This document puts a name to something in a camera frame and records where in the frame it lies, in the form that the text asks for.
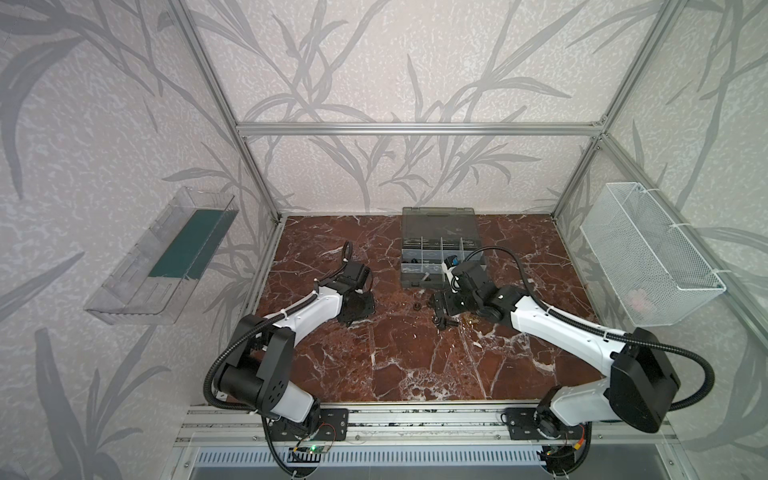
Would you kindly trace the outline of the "grey plastic organizer box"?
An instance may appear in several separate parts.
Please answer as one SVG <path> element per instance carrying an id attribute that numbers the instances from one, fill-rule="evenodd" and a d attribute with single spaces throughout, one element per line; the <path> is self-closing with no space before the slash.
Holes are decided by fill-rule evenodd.
<path id="1" fill-rule="evenodd" d="M 441 289 L 444 268 L 482 246 L 472 208 L 404 207 L 400 282 L 403 288 Z"/>

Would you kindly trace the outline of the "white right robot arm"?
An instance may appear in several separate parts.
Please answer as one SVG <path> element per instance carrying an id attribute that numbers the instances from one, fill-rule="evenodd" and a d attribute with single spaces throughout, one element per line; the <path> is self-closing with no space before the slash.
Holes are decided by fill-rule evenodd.
<path id="1" fill-rule="evenodd" d="M 454 324 L 462 313 L 472 313 L 491 323 L 509 326 L 578 357 L 602 378 L 576 387 L 555 386 L 535 409 L 534 425 L 541 435 L 556 439 L 567 427 L 601 421 L 621 421 L 645 433 L 657 432 L 680 387 L 664 351 L 647 347 L 656 337 L 636 329 L 639 345 L 612 340 L 619 330 L 592 324 L 554 307 L 540 307 L 521 289 L 506 286 L 485 297 L 478 293 L 441 290 L 428 306 L 435 323 Z"/>

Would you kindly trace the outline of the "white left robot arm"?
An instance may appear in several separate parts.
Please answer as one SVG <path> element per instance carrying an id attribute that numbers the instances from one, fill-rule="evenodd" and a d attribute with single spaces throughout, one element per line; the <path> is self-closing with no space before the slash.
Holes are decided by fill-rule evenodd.
<path id="1" fill-rule="evenodd" d="M 290 381 L 295 347 L 330 320 L 349 325 L 374 311 L 371 291 L 321 286 L 274 314 L 241 318 L 204 377 L 206 401 L 314 429 L 319 401 Z"/>

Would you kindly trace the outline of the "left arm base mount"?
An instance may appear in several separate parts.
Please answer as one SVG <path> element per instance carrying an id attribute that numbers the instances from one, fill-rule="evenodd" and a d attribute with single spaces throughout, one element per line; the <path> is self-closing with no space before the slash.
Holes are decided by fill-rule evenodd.
<path id="1" fill-rule="evenodd" d="M 273 441 L 298 441 L 312 439 L 320 441 L 343 441 L 349 427 L 350 411 L 346 408 L 321 407 L 313 410 L 303 423 L 285 418 L 268 425 Z"/>

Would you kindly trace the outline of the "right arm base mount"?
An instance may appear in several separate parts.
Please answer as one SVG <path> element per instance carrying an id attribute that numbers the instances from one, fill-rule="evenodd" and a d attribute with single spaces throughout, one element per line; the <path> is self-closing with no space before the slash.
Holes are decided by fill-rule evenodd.
<path id="1" fill-rule="evenodd" d="M 554 416 L 541 416 L 536 407 L 510 407 L 501 414 L 511 440 L 575 443 L 582 438 L 583 427 L 567 426 Z"/>

